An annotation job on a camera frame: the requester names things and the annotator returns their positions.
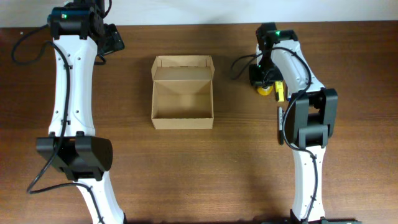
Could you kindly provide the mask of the blue capped whiteboard marker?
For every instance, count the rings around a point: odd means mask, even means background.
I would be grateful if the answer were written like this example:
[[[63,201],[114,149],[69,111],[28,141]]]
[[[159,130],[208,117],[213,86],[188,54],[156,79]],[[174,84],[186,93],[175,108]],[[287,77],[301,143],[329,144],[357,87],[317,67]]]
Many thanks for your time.
[[[292,93],[290,92],[290,90],[287,90],[287,101],[290,101],[292,97]]]

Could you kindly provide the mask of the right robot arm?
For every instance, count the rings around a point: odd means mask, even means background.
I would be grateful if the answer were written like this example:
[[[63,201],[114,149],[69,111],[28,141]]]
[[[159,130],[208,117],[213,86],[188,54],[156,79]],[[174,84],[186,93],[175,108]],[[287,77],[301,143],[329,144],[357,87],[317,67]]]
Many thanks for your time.
[[[292,223],[326,223],[322,202],[322,165],[335,125],[338,95],[311,71],[293,30],[279,30],[273,22],[256,31],[256,63],[249,66],[252,86],[265,95],[283,81],[290,93],[279,116],[280,139],[291,148],[295,163]]]

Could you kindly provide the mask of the brown cardboard box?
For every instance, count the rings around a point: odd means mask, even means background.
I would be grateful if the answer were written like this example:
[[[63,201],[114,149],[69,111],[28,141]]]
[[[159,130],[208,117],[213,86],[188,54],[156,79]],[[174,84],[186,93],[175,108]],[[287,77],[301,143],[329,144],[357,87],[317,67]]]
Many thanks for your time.
[[[209,55],[157,56],[151,68],[154,128],[211,129],[214,73]]]

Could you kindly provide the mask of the yellow tape roll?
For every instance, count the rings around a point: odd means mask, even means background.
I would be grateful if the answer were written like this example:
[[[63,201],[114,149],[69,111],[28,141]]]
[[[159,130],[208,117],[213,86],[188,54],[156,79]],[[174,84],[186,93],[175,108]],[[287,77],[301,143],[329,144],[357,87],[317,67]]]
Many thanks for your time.
[[[274,86],[259,86],[257,87],[257,92],[262,96],[268,96],[272,93]]]

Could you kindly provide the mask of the yellow highlighter marker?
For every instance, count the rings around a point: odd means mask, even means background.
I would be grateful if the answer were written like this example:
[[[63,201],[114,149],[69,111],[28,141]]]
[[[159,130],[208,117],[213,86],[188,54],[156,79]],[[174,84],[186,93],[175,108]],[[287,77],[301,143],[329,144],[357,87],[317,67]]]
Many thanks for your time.
[[[275,93],[276,93],[276,100],[278,102],[284,102],[284,84],[283,81],[276,81],[275,85]]]

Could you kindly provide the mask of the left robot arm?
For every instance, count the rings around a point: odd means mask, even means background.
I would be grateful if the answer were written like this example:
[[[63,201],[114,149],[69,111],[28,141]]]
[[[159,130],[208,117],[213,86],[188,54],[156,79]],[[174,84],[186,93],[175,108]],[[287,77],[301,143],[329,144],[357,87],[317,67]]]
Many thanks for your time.
[[[111,185],[111,141],[96,136],[92,115],[95,60],[123,49],[116,28],[105,24],[104,1],[72,1],[48,18],[56,55],[55,105],[49,135],[37,138],[38,153],[81,192],[93,223],[126,223]]]

